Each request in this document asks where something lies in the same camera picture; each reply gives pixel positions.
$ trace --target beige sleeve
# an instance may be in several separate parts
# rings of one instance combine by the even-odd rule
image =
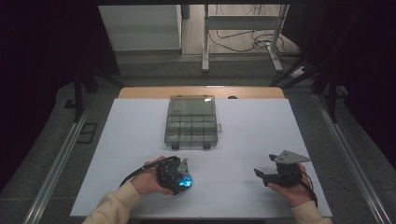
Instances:
[[[131,208],[140,198],[140,194],[128,181],[119,189],[106,194],[83,223],[127,223]]]
[[[331,219],[320,214],[314,201],[291,208],[291,212],[299,224],[332,224]]]

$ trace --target wall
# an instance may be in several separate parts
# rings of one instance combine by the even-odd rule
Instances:
[[[114,51],[181,49],[180,5],[99,6]]]

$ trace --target blue light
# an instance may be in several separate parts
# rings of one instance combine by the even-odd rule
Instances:
[[[192,178],[190,175],[184,176],[184,177],[180,178],[177,182],[178,182],[178,185],[181,187],[190,188],[192,185]]]

